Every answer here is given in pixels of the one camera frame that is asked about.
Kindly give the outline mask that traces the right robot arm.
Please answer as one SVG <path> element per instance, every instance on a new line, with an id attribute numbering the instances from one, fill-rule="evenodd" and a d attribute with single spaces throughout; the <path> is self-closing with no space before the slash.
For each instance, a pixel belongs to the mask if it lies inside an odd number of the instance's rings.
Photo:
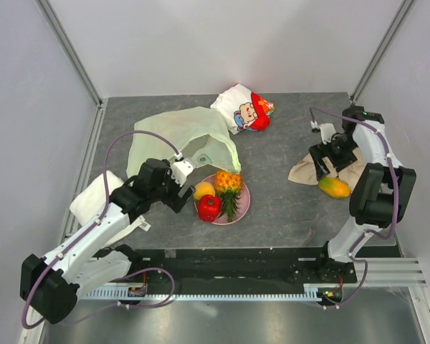
<path id="1" fill-rule="evenodd" d="M 315 276 L 322 282 L 330 282 L 339 275 L 339 264 L 354 262 L 371 237 L 388 239 L 393 235 L 416 182 L 415 170 L 404 167 L 391 150 L 382 114 L 350 105 L 338 118 L 342 120 L 340 133 L 331 123 L 310 121 L 312 131 L 321 137 L 320 143 L 309 149 L 319 186 L 330 186 L 326 162 L 330 161 L 341 172 L 357 162 L 356 148 L 365 166 L 350 195 L 348 220 L 325 244 L 325 257 L 314 263 Z"/>

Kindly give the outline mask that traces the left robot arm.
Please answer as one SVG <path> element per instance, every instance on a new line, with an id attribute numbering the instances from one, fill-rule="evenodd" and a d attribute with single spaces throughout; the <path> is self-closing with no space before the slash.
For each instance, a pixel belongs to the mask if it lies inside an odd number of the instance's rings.
<path id="1" fill-rule="evenodd" d="M 137 175 L 107 192 L 99 211 L 67 241 L 43 257 L 29 255 L 21 265 L 19 295 L 24 308 L 33 308 L 47 322 L 62 322 L 87 293 L 114 281 L 140 279 L 143 265 L 128 247 L 112 250 L 92 262 L 91 258 L 109 240 L 161 202 L 179 213 L 194 194 L 194 187 L 183 190 L 194 171 L 193 162 L 184 157 L 171 163 L 149 158 Z"/>

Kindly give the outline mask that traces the fake red bell pepper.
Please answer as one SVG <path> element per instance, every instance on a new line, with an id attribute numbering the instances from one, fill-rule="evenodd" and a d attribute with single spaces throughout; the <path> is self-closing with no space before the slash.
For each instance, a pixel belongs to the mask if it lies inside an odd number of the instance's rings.
<path id="1" fill-rule="evenodd" d="M 221 199 L 218 196 L 205 195 L 199 200 L 197 209 L 200 220 L 213 222 L 219 217 Z"/>

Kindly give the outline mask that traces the fake pineapple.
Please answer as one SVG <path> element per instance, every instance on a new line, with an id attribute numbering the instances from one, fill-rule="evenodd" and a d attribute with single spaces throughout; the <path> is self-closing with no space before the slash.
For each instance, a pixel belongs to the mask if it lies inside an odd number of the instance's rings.
<path id="1" fill-rule="evenodd" d="M 226 216 L 229 223 L 233 222 L 239 210 L 239 199 L 243 188 L 242 174 L 218 170 L 214 176 L 214 188 L 221 199 L 220 216 Z"/>

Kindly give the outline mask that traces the green avocado print plastic bag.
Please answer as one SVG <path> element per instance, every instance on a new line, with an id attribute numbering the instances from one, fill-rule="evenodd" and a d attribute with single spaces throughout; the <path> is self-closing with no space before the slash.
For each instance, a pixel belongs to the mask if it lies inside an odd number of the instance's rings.
<path id="1" fill-rule="evenodd" d="M 167 139 L 197 168 L 210 165 L 236 174 L 242 170 L 237 147 L 230 138 L 224 117 L 216 110 L 193 107 L 165 112 L 136 122 L 133 129 L 146 130 Z M 126 174 L 137 174 L 147 158 L 171 161 L 174 154 L 174 150 L 163 141 L 135 134 Z"/>

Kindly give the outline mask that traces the fake yellow pear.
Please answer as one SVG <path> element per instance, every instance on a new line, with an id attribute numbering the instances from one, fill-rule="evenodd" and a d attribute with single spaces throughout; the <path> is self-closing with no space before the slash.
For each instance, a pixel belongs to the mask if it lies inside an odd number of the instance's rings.
<path id="1" fill-rule="evenodd" d="M 202 181 L 198 184 L 196 184 L 195 186 L 195 192 L 194 192 L 194 200 L 195 201 L 199 201 L 202 197 L 204 196 L 215 196 L 216 195 L 216 191 L 214 186 L 206 181 Z"/>

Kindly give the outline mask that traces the fake mango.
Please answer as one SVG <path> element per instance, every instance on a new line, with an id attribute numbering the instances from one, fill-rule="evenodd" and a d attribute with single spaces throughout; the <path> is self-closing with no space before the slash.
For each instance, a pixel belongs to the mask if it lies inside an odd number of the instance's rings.
<path id="1" fill-rule="evenodd" d="M 345 199 L 351 195 L 349 185 L 337 178 L 324 177 L 319 180 L 318 187 L 334 199 Z"/>

